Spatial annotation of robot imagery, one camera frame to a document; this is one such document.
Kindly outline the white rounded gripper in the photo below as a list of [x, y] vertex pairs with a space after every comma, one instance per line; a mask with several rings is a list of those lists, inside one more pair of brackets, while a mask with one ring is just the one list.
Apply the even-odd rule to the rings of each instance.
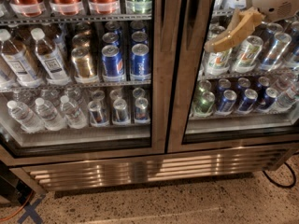
[[275, 22], [293, 17], [299, 11], [299, 0], [247, 0], [247, 6], [247, 10], [235, 9], [227, 29], [205, 43], [206, 52], [223, 52], [238, 46], [263, 19]]

